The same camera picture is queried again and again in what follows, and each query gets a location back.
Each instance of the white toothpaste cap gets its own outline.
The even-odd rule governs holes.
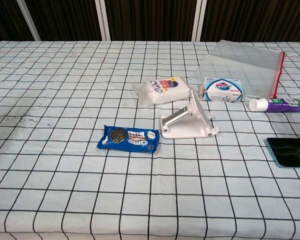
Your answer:
[[[269,102],[266,98],[251,99],[249,108],[252,112],[265,112],[268,109]]]

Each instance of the smartphone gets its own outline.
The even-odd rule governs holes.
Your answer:
[[[300,168],[300,138],[266,139],[269,151],[281,168]]]

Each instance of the tablecloth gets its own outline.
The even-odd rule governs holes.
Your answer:
[[[133,84],[189,76],[216,42],[0,42],[0,239],[300,240],[300,168],[264,140],[300,138],[300,113],[200,101],[216,136],[154,153],[97,149],[104,125],[159,129],[189,99],[141,106]],[[300,43],[279,98],[300,98]]]

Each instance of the wet wipes package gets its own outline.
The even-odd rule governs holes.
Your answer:
[[[158,130],[104,125],[104,134],[97,147],[98,149],[154,153],[159,139]]]
[[[208,101],[237,103],[243,97],[243,89],[238,79],[205,77],[200,94]]]
[[[142,105],[165,104],[189,97],[190,88],[180,76],[146,81],[133,85]]]

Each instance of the purple toothpaste tube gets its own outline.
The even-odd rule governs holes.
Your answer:
[[[300,112],[300,99],[296,98],[260,98],[249,102],[252,112],[289,113]]]

